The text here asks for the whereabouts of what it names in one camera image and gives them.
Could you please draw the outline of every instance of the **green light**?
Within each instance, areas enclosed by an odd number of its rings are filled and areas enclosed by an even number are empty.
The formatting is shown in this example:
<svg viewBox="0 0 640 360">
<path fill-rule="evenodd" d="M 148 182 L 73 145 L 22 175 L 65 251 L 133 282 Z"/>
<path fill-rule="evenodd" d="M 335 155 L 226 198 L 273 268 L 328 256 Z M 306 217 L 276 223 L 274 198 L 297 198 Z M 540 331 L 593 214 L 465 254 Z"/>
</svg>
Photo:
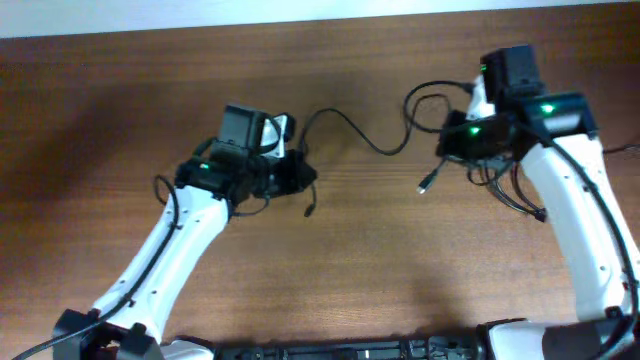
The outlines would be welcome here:
<svg viewBox="0 0 640 360">
<path fill-rule="evenodd" d="M 553 110 L 555 110 L 555 106 L 550 105 L 550 104 L 544 104 L 542 106 L 540 106 L 540 108 L 542 109 L 542 112 L 544 112 L 545 114 L 551 114 L 553 112 Z"/>
</svg>

